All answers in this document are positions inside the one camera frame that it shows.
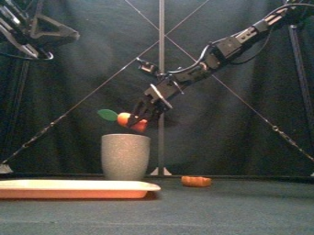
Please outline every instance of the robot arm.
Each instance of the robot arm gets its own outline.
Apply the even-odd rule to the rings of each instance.
[[[158,82],[150,84],[144,91],[144,96],[137,102],[129,115],[126,126],[132,127],[142,119],[152,120],[161,113],[172,109],[169,100],[182,93],[182,90],[198,80],[206,78],[220,68],[240,56],[240,54],[260,41],[269,30],[280,28],[285,24],[295,24],[312,14],[314,5],[309,1],[287,1],[287,4],[273,10],[259,22],[235,35],[209,43],[197,61],[185,69],[157,73],[157,67],[138,60],[140,69],[156,76]]]

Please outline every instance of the white tray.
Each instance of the white tray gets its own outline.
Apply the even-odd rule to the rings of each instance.
[[[3,180],[0,199],[10,198],[142,198],[160,187],[140,181]]]

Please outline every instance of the orange fruit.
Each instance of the orange fruit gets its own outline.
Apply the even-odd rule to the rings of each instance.
[[[129,114],[128,113],[120,113],[117,115],[117,123],[120,126],[125,127],[126,126],[126,121],[128,121],[128,118],[129,118]],[[144,132],[145,130],[145,127],[146,127],[146,120],[141,120],[138,121],[133,126],[130,126],[130,129],[138,131],[138,132]]]

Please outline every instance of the ceramic mug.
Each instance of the ceramic mug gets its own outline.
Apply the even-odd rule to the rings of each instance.
[[[101,136],[101,170],[106,180],[140,181],[149,159],[150,139],[137,134]]]

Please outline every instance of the metal pole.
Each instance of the metal pole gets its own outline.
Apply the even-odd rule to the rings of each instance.
[[[164,73],[164,0],[158,0],[158,70]],[[157,121],[157,175],[164,169],[164,114]]]

